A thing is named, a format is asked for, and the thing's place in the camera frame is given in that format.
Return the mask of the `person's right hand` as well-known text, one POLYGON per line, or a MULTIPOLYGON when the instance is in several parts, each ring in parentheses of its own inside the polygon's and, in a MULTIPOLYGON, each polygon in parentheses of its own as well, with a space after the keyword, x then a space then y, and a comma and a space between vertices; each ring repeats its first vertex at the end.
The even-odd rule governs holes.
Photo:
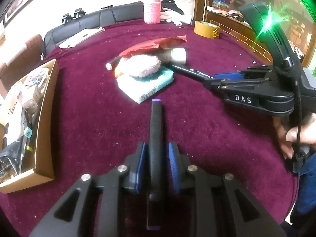
MULTIPOLYGON (((315 113, 312 115, 312 122, 301 126, 300 143, 309 144, 311 148, 315 150, 315 113)), ((292 144, 297 142, 298 127, 296 126, 290 130, 285 130, 280 117, 272 117, 272 119, 281 148, 281 154, 284 159, 291 159, 294 155, 292 144)))

